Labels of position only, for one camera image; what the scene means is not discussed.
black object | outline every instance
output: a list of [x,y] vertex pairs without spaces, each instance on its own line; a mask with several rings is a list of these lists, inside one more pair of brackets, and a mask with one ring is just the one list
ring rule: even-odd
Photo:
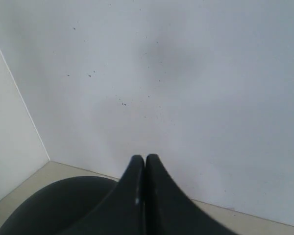
[[142,235],[144,160],[133,156],[117,183],[73,177],[39,190],[0,228],[0,235]]
[[235,235],[179,189],[155,154],[147,156],[145,179],[148,235]]

beige floor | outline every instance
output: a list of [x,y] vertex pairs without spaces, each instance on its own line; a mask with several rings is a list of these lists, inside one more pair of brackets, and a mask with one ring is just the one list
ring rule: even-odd
[[[50,162],[0,201],[0,226],[26,198],[51,182],[82,175],[102,176],[90,171]],[[294,227],[254,216],[195,202],[220,223],[241,235],[294,235]]]

white wall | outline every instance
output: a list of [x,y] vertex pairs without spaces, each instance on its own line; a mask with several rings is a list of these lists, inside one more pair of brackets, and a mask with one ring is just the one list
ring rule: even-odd
[[48,157],[0,54],[0,200]]
[[53,161],[294,225],[294,0],[0,0],[0,47]]

